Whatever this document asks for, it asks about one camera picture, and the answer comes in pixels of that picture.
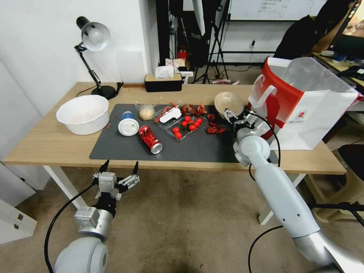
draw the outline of tabletop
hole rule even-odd
[[[116,87],[115,83],[104,83]],[[59,107],[74,98],[82,90],[94,83],[78,82],[68,93],[45,115],[25,138],[4,158],[6,164],[49,165],[49,166],[84,166],[99,167],[104,160],[89,159],[89,155],[101,133],[75,135],[56,119]],[[115,104],[155,103],[168,104],[181,99],[189,104],[204,103],[213,105],[215,96],[224,91],[239,95],[245,103],[251,94],[251,85],[182,85],[180,92],[148,93],[144,86],[127,86],[121,88],[117,97],[109,101],[109,112]],[[82,95],[91,93],[88,90]],[[310,151],[282,151],[281,168],[287,173],[309,174],[344,174],[346,171],[331,153],[327,146],[320,142]],[[135,161],[111,160],[109,167],[132,168]],[[174,161],[139,161],[144,169],[181,169],[210,171],[247,171],[239,163],[216,162],[174,162]]]

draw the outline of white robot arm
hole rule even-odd
[[[317,272],[364,272],[361,261],[325,237],[287,174],[267,162],[270,147],[260,135],[266,133],[269,127],[265,121],[257,121],[257,116],[253,114],[247,113],[242,120],[238,120],[228,109],[224,113],[237,133],[234,144],[236,158],[245,166],[254,166],[255,181],[300,253],[322,266]]]
[[[138,162],[135,164],[132,175],[124,179],[117,178],[115,173],[106,172],[107,165],[108,161],[100,168],[104,171],[94,174],[94,182],[91,184],[91,186],[99,186],[99,192],[96,195],[97,203],[92,207],[81,207],[75,214],[74,218],[80,226],[78,232],[82,237],[63,249],[56,260],[54,269],[49,262],[48,240],[46,239],[44,255],[50,273],[103,273],[105,271],[108,253],[104,242],[110,235],[111,221],[116,213],[116,201],[120,200],[122,193],[140,181]],[[47,233],[48,238],[52,226],[51,224]]]

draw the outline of red can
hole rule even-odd
[[[157,154],[162,150],[162,143],[155,137],[149,126],[142,126],[139,129],[140,138],[148,145],[152,154]]]

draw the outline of white cup lid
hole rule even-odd
[[[119,132],[124,136],[135,135],[139,130],[139,123],[135,119],[126,118],[119,122]]]

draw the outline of shopping bag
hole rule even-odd
[[[267,119],[282,150],[311,150],[363,97],[313,58],[267,58],[248,109]],[[271,131],[262,136],[277,150]]]

